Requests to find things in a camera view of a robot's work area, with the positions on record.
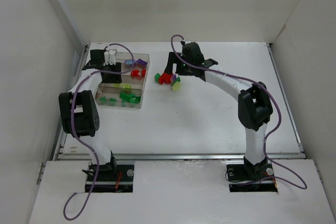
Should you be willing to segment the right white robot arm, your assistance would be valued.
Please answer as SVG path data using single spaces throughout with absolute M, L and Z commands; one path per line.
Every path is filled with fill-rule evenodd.
M 172 74 L 174 65 L 177 75 L 200 78 L 217 86 L 237 101 L 238 119 L 246 134 L 244 169 L 251 175 L 259 173 L 267 165 L 264 139 L 273 113 L 270 98 L 265 92 L 266 86 L 261 82 L 250 84 L 224 74 L 217 61 L 204 58 L 195 42 L 183 44 L 181 53 L 171 51 L 164 73 Z

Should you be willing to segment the red arch lego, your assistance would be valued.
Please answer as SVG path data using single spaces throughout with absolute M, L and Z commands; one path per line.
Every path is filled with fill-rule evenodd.
M 141 77 L 141 74 L 139 73 L 139 70 L 131 71 L 131 77 Z

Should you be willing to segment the purple square lego brick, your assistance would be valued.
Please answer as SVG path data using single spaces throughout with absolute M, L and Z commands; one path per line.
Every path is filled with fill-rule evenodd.
M 136 61 L 136 65 L 139 67 L 145 68 L 148 65 L 148 63 L 142 59 L 138 59 Z

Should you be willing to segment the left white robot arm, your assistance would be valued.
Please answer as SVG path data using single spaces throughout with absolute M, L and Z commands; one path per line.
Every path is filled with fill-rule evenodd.
M 96 137 L 100 118 L 95 94 L 101 83 L 121 83 L 121 64 L 115 61 L 115 53 L 106 49 L 90 51 L 90 60 L 82 68 L 73 88 L 58 97 L 62 128 L 90 151 L 92 165 L 85 173 L 94 178 L 95 173 L 103 178 L 117 174 L 113 153 Z

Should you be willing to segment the large red lego block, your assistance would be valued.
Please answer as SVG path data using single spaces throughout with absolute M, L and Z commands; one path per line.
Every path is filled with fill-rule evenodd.
M 173 74 L 163 73 L 158 79 L 159 84 L 171 84 L 171 78 Z

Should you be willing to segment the lime lego pile block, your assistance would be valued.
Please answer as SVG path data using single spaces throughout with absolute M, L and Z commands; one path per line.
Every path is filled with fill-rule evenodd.
M 181 83 L 180 83 L 179 81 L 175 81 L 175 82 L 173 83 L 173 85 L 172 85 L 172 90 L 173 90 L 174 92 L 176 92 L 176 91 L 178 91 L 178 90 L 180 89 L 180 87 L 181 87 Z

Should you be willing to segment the small green lego bottom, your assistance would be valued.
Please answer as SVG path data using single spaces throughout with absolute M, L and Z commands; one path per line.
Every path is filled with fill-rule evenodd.
M 100 98 L 99 101 L 100 101 L 101 104 L 106 104 L 106 102 L 107 102 L 105 97 Z

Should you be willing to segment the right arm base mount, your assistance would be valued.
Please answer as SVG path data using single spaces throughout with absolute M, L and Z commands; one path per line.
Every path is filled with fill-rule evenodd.
M 227 164 L 225 172 L 231 193 L 277 193 L 278 189 L 273 175 L 274 171 L 270 163 L 252 175 L 247 173 L 244 164 Z

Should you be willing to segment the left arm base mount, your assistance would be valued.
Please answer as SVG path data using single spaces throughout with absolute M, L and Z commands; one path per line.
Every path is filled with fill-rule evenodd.
M 134 165 L 119 164 L 117 170 L 112 171 L 103 165 L 99 168 L 93 193 L 132 193 L 134 179 Z

